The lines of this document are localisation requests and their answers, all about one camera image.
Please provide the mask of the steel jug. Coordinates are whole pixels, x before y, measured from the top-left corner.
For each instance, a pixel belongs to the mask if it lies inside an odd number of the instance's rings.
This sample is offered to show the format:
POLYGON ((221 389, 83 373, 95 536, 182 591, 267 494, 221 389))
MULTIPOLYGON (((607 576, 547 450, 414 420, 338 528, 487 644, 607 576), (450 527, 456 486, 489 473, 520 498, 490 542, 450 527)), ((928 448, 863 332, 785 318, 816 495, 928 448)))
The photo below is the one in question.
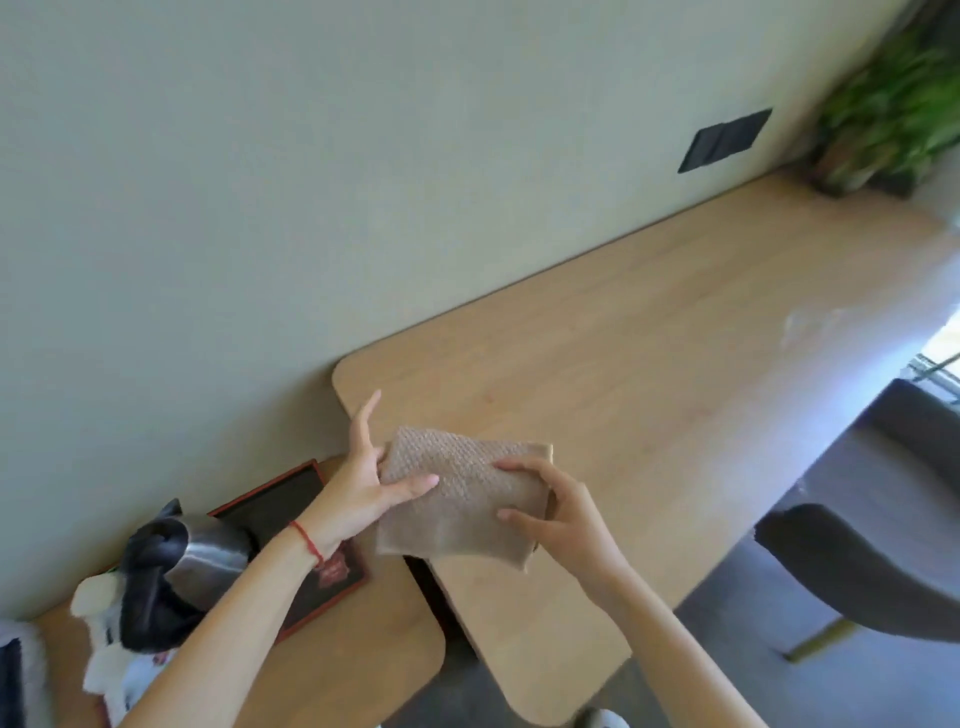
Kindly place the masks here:
POLYGON ((258 541, 247 529, 210 515, 165 516, 163 578, 173 593, 209 612, 253 560, 258 541))

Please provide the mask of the person's right hand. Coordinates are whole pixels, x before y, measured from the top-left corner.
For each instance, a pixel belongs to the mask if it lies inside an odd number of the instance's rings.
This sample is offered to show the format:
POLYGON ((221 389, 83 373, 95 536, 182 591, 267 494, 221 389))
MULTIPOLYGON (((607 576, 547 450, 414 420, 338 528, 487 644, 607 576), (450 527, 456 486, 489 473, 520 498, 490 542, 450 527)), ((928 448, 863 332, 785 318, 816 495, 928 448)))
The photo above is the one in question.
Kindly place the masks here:
POLYGON ((601 516, 586 484, 552 462, 532 455, 507 457, 494 464, 501 471, 533 474, 555 501, 549 531, 525 535, 537 542, 581 585, 594 602, 631 568, 601 516))

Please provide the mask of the person's right forearm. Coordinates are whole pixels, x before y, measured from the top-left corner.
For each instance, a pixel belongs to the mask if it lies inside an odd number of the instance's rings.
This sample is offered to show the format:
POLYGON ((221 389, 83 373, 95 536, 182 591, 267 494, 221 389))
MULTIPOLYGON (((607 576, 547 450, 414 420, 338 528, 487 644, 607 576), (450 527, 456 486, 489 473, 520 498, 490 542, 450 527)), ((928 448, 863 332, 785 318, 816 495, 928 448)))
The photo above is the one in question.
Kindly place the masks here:
POLYGON ((629 564, 590 566, 577 579, 624 636, 672 728, 769 728, 629 564))

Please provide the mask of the person's left forearm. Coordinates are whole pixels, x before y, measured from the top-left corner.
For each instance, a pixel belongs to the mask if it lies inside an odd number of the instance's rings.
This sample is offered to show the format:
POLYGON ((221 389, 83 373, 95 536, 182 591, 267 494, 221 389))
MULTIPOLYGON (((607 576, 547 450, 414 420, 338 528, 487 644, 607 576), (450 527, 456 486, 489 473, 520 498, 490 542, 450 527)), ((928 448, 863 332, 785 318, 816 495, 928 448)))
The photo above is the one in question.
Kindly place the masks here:
POLYGON ((233 728, 302 582, 318 564, 284 528, 177 650, 120 728, 233 728))

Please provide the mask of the grey upholstered chair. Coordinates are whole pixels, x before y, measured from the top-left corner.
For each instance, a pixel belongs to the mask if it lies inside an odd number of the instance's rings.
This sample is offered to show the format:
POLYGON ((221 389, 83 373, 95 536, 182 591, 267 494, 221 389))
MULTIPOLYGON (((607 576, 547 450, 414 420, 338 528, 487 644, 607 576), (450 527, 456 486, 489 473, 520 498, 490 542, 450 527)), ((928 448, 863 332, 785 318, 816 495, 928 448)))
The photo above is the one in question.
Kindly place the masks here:
POLYGON ((753 538, 837 613, 787 661, 858 627, 960 645, 960 411, 894 379, 753 538))

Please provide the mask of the brown textured cloth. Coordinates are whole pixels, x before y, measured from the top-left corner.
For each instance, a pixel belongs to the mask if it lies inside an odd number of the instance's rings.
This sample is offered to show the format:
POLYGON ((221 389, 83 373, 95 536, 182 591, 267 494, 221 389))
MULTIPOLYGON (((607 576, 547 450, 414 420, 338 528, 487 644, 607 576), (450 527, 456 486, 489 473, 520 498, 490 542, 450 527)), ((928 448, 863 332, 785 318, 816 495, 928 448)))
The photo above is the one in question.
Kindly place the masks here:
POLYGON ((380 517, 376 553, 426 561, 476 556, 526 571, 536 542, 497 515, 510 508, 544 520, 551 509, 551 491, 533 473, 495 464, 520 456, 550 462, 553 454, 550 443, 483 441, 436 429, 399 427, 383 462, 382 480, 393 483, 435 475, 438 484, 380 517))

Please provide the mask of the green potted plant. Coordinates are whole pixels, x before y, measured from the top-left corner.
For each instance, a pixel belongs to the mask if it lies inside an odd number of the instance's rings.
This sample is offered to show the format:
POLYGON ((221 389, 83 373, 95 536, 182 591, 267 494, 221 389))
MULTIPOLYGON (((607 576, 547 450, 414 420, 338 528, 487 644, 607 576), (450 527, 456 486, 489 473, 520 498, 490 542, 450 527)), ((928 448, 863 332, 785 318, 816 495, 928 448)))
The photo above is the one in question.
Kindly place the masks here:
POLYGON ((960 0, 924 0, 825 100, 808 166, 812 188, 910 199, 960 145, 960 0))

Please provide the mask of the person's left hand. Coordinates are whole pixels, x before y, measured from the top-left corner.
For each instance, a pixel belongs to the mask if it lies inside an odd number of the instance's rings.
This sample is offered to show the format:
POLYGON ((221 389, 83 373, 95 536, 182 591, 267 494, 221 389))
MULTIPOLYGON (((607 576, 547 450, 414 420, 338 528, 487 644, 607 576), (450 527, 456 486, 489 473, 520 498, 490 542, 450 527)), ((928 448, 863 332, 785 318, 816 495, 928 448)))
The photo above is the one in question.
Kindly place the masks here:
POLYGON ((303 541, 314 564, 324 563, 342 542, 350 540, 377 522, 378 492, 383 481, 374 479, 371 449, 376 446, 370 419, 381 399, 374 391, 353 416, 349 428, 349 448, 341 466, 318 496, 291 528, 303 541))

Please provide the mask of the black tray with red frame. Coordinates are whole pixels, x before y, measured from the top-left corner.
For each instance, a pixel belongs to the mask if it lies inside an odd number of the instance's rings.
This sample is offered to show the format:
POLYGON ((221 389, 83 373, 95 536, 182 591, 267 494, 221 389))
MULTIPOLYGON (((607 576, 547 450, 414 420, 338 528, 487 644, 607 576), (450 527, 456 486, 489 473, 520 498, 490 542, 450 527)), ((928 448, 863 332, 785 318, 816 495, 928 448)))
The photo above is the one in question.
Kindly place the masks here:
MULTIPOLYGON (((242 528, 261 549, 324 489, 327 477, 317 460, 309 460, 208 512, 226 524, 242 528)), ((282 642, 365 585, 371 572, 354 540, 315 566, 298 587, 278 631, 282 642)))

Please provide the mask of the black wall socket panel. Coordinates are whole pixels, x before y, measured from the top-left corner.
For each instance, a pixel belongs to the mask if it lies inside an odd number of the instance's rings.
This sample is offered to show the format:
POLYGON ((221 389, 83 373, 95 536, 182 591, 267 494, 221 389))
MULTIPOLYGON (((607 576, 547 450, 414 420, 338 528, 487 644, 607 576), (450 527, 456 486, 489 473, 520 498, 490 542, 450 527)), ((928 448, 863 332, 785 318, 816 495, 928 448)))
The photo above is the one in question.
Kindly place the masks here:
POLYGON ((678 174, 721 162, 750 150, 773 114, 768 107, 749 115, 699 129, 678 167, 678 174))

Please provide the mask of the black and white plush toy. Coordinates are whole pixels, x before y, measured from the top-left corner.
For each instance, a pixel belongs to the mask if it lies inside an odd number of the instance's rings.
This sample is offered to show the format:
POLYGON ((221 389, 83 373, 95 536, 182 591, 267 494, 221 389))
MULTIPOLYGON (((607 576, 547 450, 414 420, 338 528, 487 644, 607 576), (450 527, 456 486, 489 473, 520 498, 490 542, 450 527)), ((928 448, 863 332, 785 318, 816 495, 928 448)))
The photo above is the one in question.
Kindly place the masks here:
POLYGON ((210 612, 180 600, 163 578, 159 520, 180 515, 206 514, 186 514, 172 499, 127 539, 120 563, 81 581, 69 604, 91 647, 81 687, 101 699, 109 728, 118 728, 210 612))

